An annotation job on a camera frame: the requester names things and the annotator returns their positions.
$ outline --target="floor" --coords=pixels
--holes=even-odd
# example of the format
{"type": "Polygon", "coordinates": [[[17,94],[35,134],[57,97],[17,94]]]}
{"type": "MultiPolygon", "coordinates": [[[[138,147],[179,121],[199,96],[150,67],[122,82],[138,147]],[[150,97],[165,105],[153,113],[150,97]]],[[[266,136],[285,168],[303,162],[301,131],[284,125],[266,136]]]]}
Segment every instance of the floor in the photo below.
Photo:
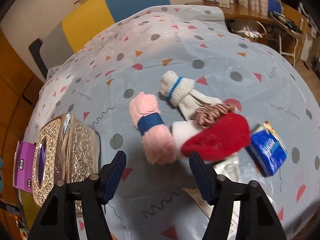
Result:
{"type": "Polygon", "coordinates": [[[320,105],[320,79],[312,69],[307,69],[302,61],[296,64],[296,71],[300,74],[306,82],[311,92],[315,96],[318,104],[320,105]]]}

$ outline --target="red fabric item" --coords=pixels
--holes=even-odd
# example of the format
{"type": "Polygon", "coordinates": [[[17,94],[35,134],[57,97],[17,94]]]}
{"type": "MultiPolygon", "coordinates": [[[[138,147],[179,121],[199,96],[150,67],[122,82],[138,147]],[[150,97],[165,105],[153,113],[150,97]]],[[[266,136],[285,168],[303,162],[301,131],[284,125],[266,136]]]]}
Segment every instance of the red fabric item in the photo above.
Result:
{"type": "Polygon", "coordinates": [[[250,144],[250,128],[247,120],[239,114],[229,113],[186,141],[181,153],[189,157],[198,152],[204,161],[218,161],[250,144]]]}

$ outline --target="patterned tablecloth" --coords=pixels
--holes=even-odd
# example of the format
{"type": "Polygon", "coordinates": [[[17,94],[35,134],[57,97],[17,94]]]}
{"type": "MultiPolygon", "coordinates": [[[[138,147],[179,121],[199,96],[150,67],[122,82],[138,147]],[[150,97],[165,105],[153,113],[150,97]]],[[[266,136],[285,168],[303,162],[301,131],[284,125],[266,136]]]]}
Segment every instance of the patterned tablecloth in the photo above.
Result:
{"type": "MultiPolygon", "coordinates": [[[[152,7],[104,30],[49,71],[24,140],[36,142],[48,121],[73,113],[100,135],[102,164],[118,149],[127,154],[122,180],[106,206],[115,239],[202,239],[208,218],[182,190],[196,188],[188,160],[149,164],[129,115],[130,100],[143,91],[159,98],[166,125],[183,120],[159,96],[168,70],[194,79],[199,92],[234,103],[251,128],[268,120],[276,129],[289,152],[284,165],[265,178],[243,149],[240,178],[260,182],[292,238],[320,202],[319,106],[282,56],[229,33],[216,7],[152,7]]],[[[78,228],[85,239],[81,219],[78,228]]]]}

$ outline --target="rolled pink towel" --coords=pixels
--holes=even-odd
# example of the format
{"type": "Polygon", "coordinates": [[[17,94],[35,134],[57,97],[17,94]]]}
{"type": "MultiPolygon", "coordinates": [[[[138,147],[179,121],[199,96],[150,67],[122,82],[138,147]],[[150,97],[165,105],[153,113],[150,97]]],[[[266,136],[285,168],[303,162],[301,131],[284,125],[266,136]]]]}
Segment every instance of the rolled pink towel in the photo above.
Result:
{"type": "Polygon", "coordinates": [[[142,135],[142,144],[147,160],[166,164],[175,161],[175,143],[169,129],[160,117],[155,95],[139,93],[129,104],[133,125],[142,135]]]}

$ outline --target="wooden desk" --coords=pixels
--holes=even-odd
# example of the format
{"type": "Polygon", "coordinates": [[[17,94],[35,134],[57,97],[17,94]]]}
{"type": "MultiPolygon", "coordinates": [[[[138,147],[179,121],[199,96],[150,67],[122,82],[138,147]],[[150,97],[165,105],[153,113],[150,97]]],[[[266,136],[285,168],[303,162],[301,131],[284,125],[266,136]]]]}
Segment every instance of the wooden desk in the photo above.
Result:
{"type": "Polygon", "coordinates": [[[223,13],[226,19],[232,19],[232,20],[252,20],[257,21],[260,23],[272,23],[272,20],[257,12],[254,10],[251,10],[247,7],[241,6],[239,4],[230,4],[230,8],[224,8],[220,7],[219,3],[211,3],[211,2],[191,2],[186,3],[187,5],[206,5],[206,6],[212,6],[212,7],[219,7],[223,13]]]}

